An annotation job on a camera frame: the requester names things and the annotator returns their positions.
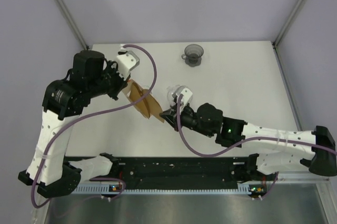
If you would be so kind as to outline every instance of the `white table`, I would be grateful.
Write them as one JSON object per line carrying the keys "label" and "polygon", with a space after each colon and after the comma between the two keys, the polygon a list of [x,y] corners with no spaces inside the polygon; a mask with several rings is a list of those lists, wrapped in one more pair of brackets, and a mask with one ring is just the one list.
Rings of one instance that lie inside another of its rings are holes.
{"label": "white table", "polygon": [[[197,43],[204,48],[202,63],[188,66],[181,55],[191,43],[138,44],[147,49],[157,64],[158,78],[152,92],[163,110],[169,108],[167,88],[186,85],[193,92],[191,107],[196,110],[210,103],[223,110],[226,117],[243,119],[256,125],[297,130],[279,67],[270,42]],[[114,59],[119,44],[96,44],[93,50]],[[131,78],[142,86],[153,79],[152,65],[141,51],[141,59]],[[121,93],[119,100],[108,96],[92,99],[83,115],[128,104]],[[205,154],[223,149],[203,135],[184,128],[187,141]],[[117,157],[194,157],[180,136],[168,123],[156,118],[145,119],[135,108],[84,120],[74,126],[68,156],[96,156],[107,152]],[[246,156],[234,149],[223,156]]]}

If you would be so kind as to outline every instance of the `cable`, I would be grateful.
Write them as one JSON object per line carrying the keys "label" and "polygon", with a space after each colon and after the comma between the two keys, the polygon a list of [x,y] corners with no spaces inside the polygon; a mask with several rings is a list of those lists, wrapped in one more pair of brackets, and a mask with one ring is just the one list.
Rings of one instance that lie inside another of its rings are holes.
{"label": "cable", "polygon": [[[147,95],[149,95],[157,81],[157,67],[156,67],[156,64],[155,64],[155,61],[153,59],[153,57],[151,56],[151,54],[145,50],[144,48],[142,48],[141,46],[138,46],[138,45],[133,45],[133,44],[126,44],[123,46],[124,48],[136,48],[136,49],[139,49],[141,50],[143,53],[145,53],[148,58],[150,59],[151,63],[152,63],[152,66],[153,66],[153,72],[154,72],[154,77],[153,77],[153,81],[152,81],[152,84],[150,86],[150,88],[148,89],[148,91],[142,96],[140,97],[138,100],[134,101],[134,102],[131,102],[130,104],[127,104],[125,106],[121,106],[121,107],[117,107],[117,108],[113,108],[113,109],[108,109],[108,110],[104,110],[104,111],[99,111],[99,112],[95,112],[95,113],[92,113],[92,114],[88,114],[88,115],[84,115],[82,117],[79,117],[78,119],[76,120],[73,120],[72,122],[66,124],[64,127],[62,127],[56,134],[55,136],[53,136],[53,138],[50,140],[50,142],[47,144],[44,152],[43,152],[43,155],[46,156],[48,155],[48,151],[51,147],[51,145],[54,143],[54,141],[64,132],[66,131],[68,128],[72,127],[74,124],[82,121],[82,120],[85,120],[85,119],[88,119],[88,118],[91,118],[91,117],[94,117],[94,116],[97,116],[97,115],[103,115],[103,114],[107,114],[107,113],[112,113],[112,112],[116,112],[116,111],[119,111],[119,110],[122,110],[122,109],[125,109],[125,108],[128,108],[128,107],[132,107],[134,106],[135,104],[141,102]],[[36,185],[37,185],[37,180],[41,174],[41,171],[42,171],[42,168],[44,166],[44,163],[45,163],[45,158],[42,158],[41,159],[41,162],[40,162],[40,165],[37,169],[37,172],[36,172],[36,175],[35,175],[35,178],[33,180],[33,184],[32,184],[32,189],[31,189],[31,202],[32,202],[32,205],[33,207],[35,208],[41,208],[43,207],[44,205],[46,205],[50,199],[47,199],[45,202],[43,202],[41,205],[38,205],[35,201],[35,188],[36,188]]]}
{"label": "cable", "polygon": [[[180,94],[179,95],[179,98],[178,98],[178,101],[177,101],[177,126],[178,126],[178,131],[179,131],[179,135],[181,137],[181,139],[183,140],[185,146],[194,154],[200,156],[200,157],[217,157],[219,155],[222,155],[228,151],[230,151],[231,149],[234,149],[235,147],[237,147],[238,145],[241,145],[241,144],[244,144],[246,142],[249,142],[249,141],[253,141],[253,140],[269,140],[269,141],[281,141],[281,142],[288,142],[289,144],[293,144],[294,146],[296,146],[296,144],[298,145],[305,145],[305,146],[309,146],[309,147],[314,147],[314,148],[317,148],[317,149],[323,149],[327,152],[330,152],[332,154],[334,154],[335,156],[337,156],[337,151],[333,150],[333,149],[330,149],[328,147],[324,147],[324,146],[320,146],[320,145],[316,145],[316,144],[310,144],[308,142],[301,142],[301,141],[294,141],[294,140],[286,140],[286,139],[279,139],[279,138],[273,138],[273,137],[264,137],[264,136],[256,136],[256,137],[251,137],[251,138],[247,138],[245,140],[241,140],[241,141],[238,141],[236,143],[234,143],[233,145],[229,146],[228,148],[224,149],[224,150],[221,150],[217,153],[214,153],[214,154],[202,154],[198,151],[196,151],[195,149],[193,149],[189,144],[188,142],[186,141],[185,137],[184,137],[184,134],[183,134],[183,131],[182,131],[182,126],[181,126],[181,119],[180,119],[180,104],[181,104],[181,100],[183,98],[183,95]],[[278,175],[279,173],[277,172],[276,173],[276,177],[273,181],[273,184],[271,185],[271,187],[269,188],[269,190],[267,191],[267,193],[261,197],[261,200],[264,199],[269,193],[270,193],[270,190],[274,187],[276,181],[277,181],[277,178],[278,178]]]}
{"label": "cable", "polygon": [[[125,188],[126,188],[126,183],[121,180],[121,179],[118,179],[118,178],[92,178],[90,179],[90,181],[102,181],[102,180],[105,180],[105,181],[118,181],[118,182],[121,182],[123,184],[123,187],[122,187],[122,190],[120,190],[120,192],[116,195],[114,195],[114,197],[111,197],[111,200],[115,200],[117,198],[119,198],[121,196],[121,194],[124,192]],[[55,206],[53,207],[53,213],[54,213],[54,216],[57,218],[57,219],[60,219],[60,218],[63,218],[64,216],[66,216],[67,214],[69,214],[70,212],[72,212],[73,210],[75,210],[77,207],[79,207],[82,203],[84,203],[85,201],[89,200],[89,199],[93,199],[93,198],[102,198],[102,196],[98,196],[98,195],[93,195],[93,196],[89,196],[89,197],[86,197],[82,200],[80,200],[79,202],[73,204],[69,210],[65,211],[63,214],[59,215],[56,213],[56,210],[55,210]]]}

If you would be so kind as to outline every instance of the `purple cable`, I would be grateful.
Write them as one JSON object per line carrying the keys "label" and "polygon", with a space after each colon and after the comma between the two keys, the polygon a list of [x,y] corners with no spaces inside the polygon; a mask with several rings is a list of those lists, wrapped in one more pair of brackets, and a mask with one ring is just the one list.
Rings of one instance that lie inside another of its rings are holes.
{"label": "purple cable", "polygon": [[[179,98],[178,98],[178,101],[177,101],[177,111],[180,111],[180,103],[181,103],[181,100],[183,98],[183,95],[180,94],[179,95]],[[241,144],[244,144],[248,141],[253,141],[253,140],[269,140],[269,141],[281,141],[281,142],[288,142],[289,144],[298,144],[298,145],[305,145],[305,146],[309,146],[309,147],[314,147],[314,148],[317,148],[317,149],[323,149],[327,152],[330,152],[332,154],[334,154],[335,156],[337,156],[337,151],[333,150],[333,149],[329,149],[327,147],[324,147],[324,146],[320,146],[320,145],[316,145],[316,144],[310,144],[308,142],[301,142],[301,141],[294,141],[294,140],[285,140],[285,139],[277,139],[277,138],[274,138],[274,137],[264,137],[264,136],[255,136],[255,137],[251,137],[251,138],[247,138],[245,140],[241,140],[241,141],[238,141],[236,143],[234,143],[233,145],[229,146],[228,148],[224,149],[224,150],[221,150],[219,151],[218,153],[214,153],[214,154],[202,154],[198,151],[196,151],[195,149],[193,149],[189,144],[188,142],[186,141],[185,137],[184,137],[184,134],[183,134],[183,131],[182,131],[182,126],[181,126],[181,120],[180,120],[180,113],[177,113],[177,126],[178,126],[178,131],[179,131],[179,135],[181,137],[181,139],[183,140],[185,146],[194,154],[200,156],[200,157],[217,157],[219,155],[222,155],[228,151],[230,151],[231,149],[234,149],[235,147],[237,147],[238,145],[241,145]],[[268,192],[262,197],[265,198],[265,196],[267,196],[270,192],[270,190],[274,187],[276,181],[277,181],[277,177],[278,177],[278,172],[276,174],[276,177],[273,181],[273,184],[271,185],[270,189],[268,190]]]}
{"label": "purple cable", "polygon": [[[111,200],[115,200],[117,198],[119,198],[121,196],[121,194],[124,192],[125,188],[126,188],[126,183],[121,180],[121,179],[118,179],[118,178],[92,178],[90,179],[90,181],[92,180],[98,180],[98,181],[102,181],[102,180],[105,180],[105,181],[117,181],[117,182],[120,182],[123,184],[123,187],[122,187],[122,190],[120,190],[120,192],[114,196],[113,198],[111,198]],[[93,196],[89,196],[89,197],[86,197],[85,199],[82,199],[80,200],[79,202],[73,204],[68,211],[65,211],[63,214],[59,215],[56,213],[56,210],[55,210],[55,206],[53,207],[53,212],[54,212],[54,216],[56,218],[63,218],[64,216],[66,216],[67,214],[69,214],[70,212],[72,212],[73,210],[75,210],[77,207],[79,207],[83,202],[89,200],[89,199],[94,199],[94,198],[100,198],[101,196],[98,196],[98,195],[93,195]]]}
{"label": "purple cable", "polygon": [[[88,115],[84,115],[76,120],[73,120],[72,122],[66,124],[64,127],[62,127],[56,134],[55,136],[50,140],[50,142],[47,144],[46,146],[46,149],[44,150],[43,152],[43,155],[46,156],[48,154],[48,151],[51,147],[51,145],[54,143],[54,141],[60,136],[60,134],[62,134],[64,131],[66,131],[68,128],[72,127],[74,124],[80,122],[81,120],[84,120],[84,119],[88,119],[90,117],[93,117],[93,116],[97,116],[97,115],[103,115],[103,114],[107,114],[107,113],[112,113],[112,112],[116,112],[116,111],[119,111],[119,110],[122,110],[124,108],[128,108],[128,107],[132,107],[134,105],[136,105],[137,103],[141,102],[147,95],[149,95],[157,81],[157,67],[156,67],[156,64],[154,62],[154,59],[153,57],[151,56],[151,54],[145,50],[144,48],[138,46],[138,45],[134,45],[134,44],[126,44],[123,46],[124,48],[136,48],[136,49],[139,49],[141,50],[143,53],[145,53],[148,58],[150,59],[151,63],[152,63],[152,66],[153,66],[153,72],[154,72],[154,77],[153,77],[153,81],[152,81],[152,84],[150,86],[150,88],[148,89],[148,91],[141,97],[139,98],[138,100],[134,101],[134,102],[131,102],[130,104],[127,104],[125,106],[121,106],[121,107],[117,107],[117,108],[113,108],[113,109],[108,109],[108,110],[104,110],[104,111],[99,111],[99,112],[95,112],[95,113],[92,113],[92,114],[88,114]],[[32,189],[31,189],[31,202],[32,202],[32,205],[33,207],[35,208],[41,208],[43,207],[44,205],[46,205],[50,199],[47,199],[45,202],[43,202],[41,205],[38,205],[35,201],[35,188],[36,188],[36,185],[37,185],[37,180],[41,174],[41,170],[42,170],[42,167],[45,163],[45,159],[42,158],[41,159],[41,162],[40,162],[40,165],[38,167],[38,170],[36,172],[36,175],[35,175],[35,178],[33,180],[33,184],[32,184]]]}

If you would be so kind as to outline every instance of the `purple cord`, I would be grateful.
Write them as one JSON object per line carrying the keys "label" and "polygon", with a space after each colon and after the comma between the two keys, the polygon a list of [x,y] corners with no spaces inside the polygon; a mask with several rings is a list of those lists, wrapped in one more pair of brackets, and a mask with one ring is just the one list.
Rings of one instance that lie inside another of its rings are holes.
{"label": "purple cord", "polygon": [[[154,72],[154,77],[153,77],[153,81],[152,81],[152,84],[150,86],[150,88],[148,89],[148,91],[142,96],[140,97],[138,100],[134,101],[134,102],[131,102],[130,104],[127,104],[125,106],[121,106],[121,107],[117,107],[117,108],[113,108],[113,109],[108,109],[108,110],[104,110],[104,111],[99,111],[99,112],[95,112],[95,113],[92,113],[92,114],[88,114],[88,115],[84,115],[76,120],[73,120],[72,122],[66,124],[64,127],[62,127],[56,134],[55,136],[50,140],[50,142],[47,144],[46,146],[46,149],[44,150],[43,152],[43,155],[46,156],[48,154],[48,151],[51,147],[51,145],[54,143],[54,141],[60,136],[60,134],[62,134],[64,131],[66,131],[68,128],[70,128],[71,126],[73,126],[74,124],[80,122],[81,120],[84,120],[84,119],[88,119],[90,117],[93,117],[93,116],[97,116],[97,115],[103,115],[103,114],[107,114],[107,113],[112,113],[112,112],[116,112],[116,111],[119,111],[119,110],[122,110],[124,108],[128,108],[128,107],[132,107],[134,105],[136,105],[137,103],[141,102],[147,95],[149,95],[157,81],[157,67],[156,67],[156,64],[154,62],[154,59],[153,57],[151,56],[151,54],[145,50],[144,48],[138,46],[138,45],[134,45],[134,44],[126,44],[123,46],[124,48],[136,48],[136,49],[139,49],[141,50],[143,53],[145,53],[148,58],[150,59],[151,63],[152,63],[152,66],[153,66],[153,72]],[[41,174],[41,170],[42,170],[42,167],[45,163],[45,159],[42,158],[41,159],[41,162],[40,162],[40,165],[38,167],[38,170],[36,172],[36,175],[35,175],[35,178],[33,180],[33,184],[32,184],[32,189],[31,189],[31,202],[32,202],[32,205],[33,207],[35,208],[41,208],[43,207],[44,205],[46,205],[50,199],[47,199],[45,202],[43,202],[41,205],[38,205],[35,201],[35,188],[36,188],[36,185],[37,185],[37,180]]]}
{"label": "purple cord", "polygon": [[[123,184],[123,187],[122,187],[122,190],[120,190],[119,194],[117,195],[112,195],[112,198],[111,200],[115,200],[117,198],[119,198],[121,196],[121,194],[124,192],[125,188],[126,188],[126,183],[121,180],[121,179],[118,179],[118,178],[92,178],[90,179],[91,180],[98,180],[98,181],[102,181],[102,180],[105,180],[105,181],[118,181],[120,183]],[[83,202],[89,200],[89,199],[93,199],[93,198],[100,198],[101,196],[98,196],[98,195],[91,195],[89,197],[86,197],[82,200],[80,200],[79,202],[73,204],[69,210],[65,211],[63,214],[59,215],[56,213],[56,209],[55,209],[55,206],[53,207],[53,212],[54,212],[54,216],[57,218],[57,219],[60,219],[60,218],[63,218],[64,216],[66,216],[67,214],[69,214],[70,212],[72,212],[73,210],[75,210],[75,208],[79,207]]]}
{"label": "purple cord", "polygon": [[[180,111],[180,103],[181,103],[181,100],[183,98],[183,95],[180,94],[179,95],[179,98],[178,98],[178,101],[177,101],[177,111]],[[180,120],[180,113],[178,112],[177,113],[177,126],[178,126],[178,131],[179,131],[179,135],[181,137],[181,139],[183,140],[185,146],[194,154],[200,156],[200,157],[217,157],[219,155],[222,155],[228,151],[230,151],[231,149],[234,149],[235,147],[237,147],[238,145],[241,145],[241,144],[244,144],[248,141],[253,141],[253,140],[269,140],[269,141],[281,141],[281,142],[288,142],[290,144],[298,144],[298,145],[305,145],[305,146],[309,146],[309,147],[314,147],[314,148],[317,148],[317,149],[323,149],[327,152],[330,152],[332,154],[334,154],[335,156],[337,156],[337,151],[333,150],[333,149],[330,149],[330,148],[327,148],[327,147],[324,147],[324,146],[320,146],[320,145],[316,145],[316,144],[310,144],[308,142],[301,142],[301,141],[294,141],[294,140],[285,140],[285,139],[277,139],[277,138],[274,138],[274,137],[264,137],[264,136],[255,136],[255,137],[251,137],[251,138],[247,138],[245,140],[241,140],[241,141],[238,141],[236,143],[234,143],[233,145],[229,146],[228,148],[224,149],[224,150],[221,150],[219,151],[218,153],[214,153],[214,154],[202,154],[198,151],[196,151],[195,149],[193,149],[189,144],[188,142],[186,141],[184,135],[183,135],[183,131],[182,131],[182,126],[181,126],[181,120]],[[268,190],[268,192],[262,197],[265,198],[265,196],[267,196],[269,194],[269,191],[274,187],[276,181],[277,181],[277,177],[278,177],[278,172],[276,173],[276,177],[273,181],[273,184],[272,186],[270,187],[270,189]]]}

